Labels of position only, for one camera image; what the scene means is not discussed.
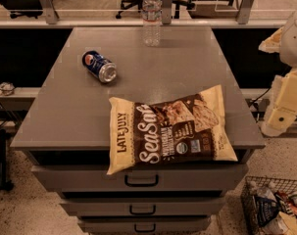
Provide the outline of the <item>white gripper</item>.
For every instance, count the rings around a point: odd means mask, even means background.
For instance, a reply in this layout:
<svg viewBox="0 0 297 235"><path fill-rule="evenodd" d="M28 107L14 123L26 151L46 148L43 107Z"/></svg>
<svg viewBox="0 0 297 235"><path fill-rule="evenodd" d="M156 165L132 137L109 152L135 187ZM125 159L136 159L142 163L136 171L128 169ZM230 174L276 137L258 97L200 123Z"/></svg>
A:
<svg viewBox="0 0 297 235"><path fill-rule="evenodd" d="M278 53L283 28L261 42L258 49L266 53ZM262 132L275 137L284 133L297 118L297 68L286 76L277 75L272 82L270 104L266 109Z"/></svg>

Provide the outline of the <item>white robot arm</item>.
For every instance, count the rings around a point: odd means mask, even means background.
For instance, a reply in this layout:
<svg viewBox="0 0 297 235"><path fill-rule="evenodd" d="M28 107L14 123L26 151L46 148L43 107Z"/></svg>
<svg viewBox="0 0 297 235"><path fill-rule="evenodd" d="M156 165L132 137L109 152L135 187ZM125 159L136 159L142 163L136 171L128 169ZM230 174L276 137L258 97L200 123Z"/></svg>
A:
<svg viewBox="0 0 297 235"><path fill-rule="evenodd" d="M263 134L275 137L284 133L297 118L297 10L285 26L259 45L259 49L278 53L280 60L291 67L285 76L274 77L270 104L261 125Z"/></svg>

